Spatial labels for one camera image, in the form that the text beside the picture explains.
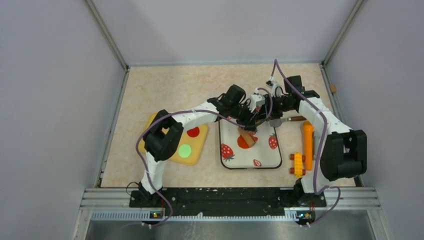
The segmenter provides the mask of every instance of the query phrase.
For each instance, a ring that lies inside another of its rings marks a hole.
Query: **yellow sponge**
[[[150,126],[155,119],[156,113],[153,113],[147,121],[146,126],[143,129],[143,132]],[[185,165],[195,165],[199,161],[199,156],[205,143],[206,135],[208,134],[208,125],[202,124],[197,128],[193,128],[189,131],[186,131],[182,134],[181,139],[179,140],[178,148],[174,155],[172,155],[169,160],[185,164]],[[145,142],[142,139],[138,145],[138,150],[145,154]]]

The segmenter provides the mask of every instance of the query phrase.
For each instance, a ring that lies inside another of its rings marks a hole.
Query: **marble patterned surface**
[[[126,187],[139,182],[144,166],[136,153],[136,141],[149,116],[161,109],[175,112],[190,109],[207,98],[226,92],[232,84],[249,95],[264,87],[272,64],[182,65],[131,67],[122,105],[116,123],[102,187]],[[331,108],[320,67],[317,63],[281,64],[284,74],[301,75],[307,90],[315,90]],[[276,71],[274,79],[283,83]],[[296,111],[284,114],[297,116]],[[277,128],[283,163],[277,169],[233,169],[222,166],[218,124],[209,123],[202,153],[196,165],[168,161],[163,177],[164,187],[292,187],[296,177],[289,174],[293,162],[289,154],[302,152],[302,122],[285,122]],[[354,186],[353,179],[339,179],[339,186]]]

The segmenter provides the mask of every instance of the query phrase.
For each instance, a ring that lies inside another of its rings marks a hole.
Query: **wooden stick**
[[[290,117],[290,121],[297,122],[297,121],[305,121],[306,118],[304,116],[292,116]]]
[[[238,128],[238,133],[240,136],[246,141],[246,144],[249,148],[251,148],[253,145],[255,145],[256,141],[255,139],[249,134],[248,131],[243,130],[241,127]]]

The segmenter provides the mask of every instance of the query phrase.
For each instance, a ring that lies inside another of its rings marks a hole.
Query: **strawberry print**
[[[254,131],[249,131],[248,133],[249,133],[249,135],[253,138],[253,140],[254,140],[255,142],[257,142],[257,141],[258,141],[258,137],[257,137],[257,136],[255,136],[256,132],[254,132]],[[248,149],[248,148],[250,148],[250,147],[249,147],[249,145],[248,145],[248,143],[246,142],[246,140],[245,140],[242,136],[239,136],[239,137],[237,138],[237,145],[238,145],[241,149]]]
[[[223,143],[221,144],[221,156],[227,162],[234,159],[234,152],[231,147]]]
[[[278,147],[278,142],[277,142],[277,137],[276,134],[273,133],[269,138],[268,138],[268,144],[269,147],[271,149],[276,149]]]
[[[262,166],[262,163],[260,161],[256,160],[256,159],[253,159],[253,165],[255,167],[260,167],[260,166]]]

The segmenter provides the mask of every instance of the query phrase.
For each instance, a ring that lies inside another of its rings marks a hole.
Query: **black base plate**
[[[169,200],[174,216],[282,216],[284,208],[309,207],[299,203],[292,189],[279,187],[218,187],[218,188],[162,188],[160,192]],[[315,207],[326,207],[326,201],[312,195]],[[147,200],[139,190],[131,192],[130,208],[161,208],[162,199],[154,194]],[[165,203],[165,212],[169,207]]]

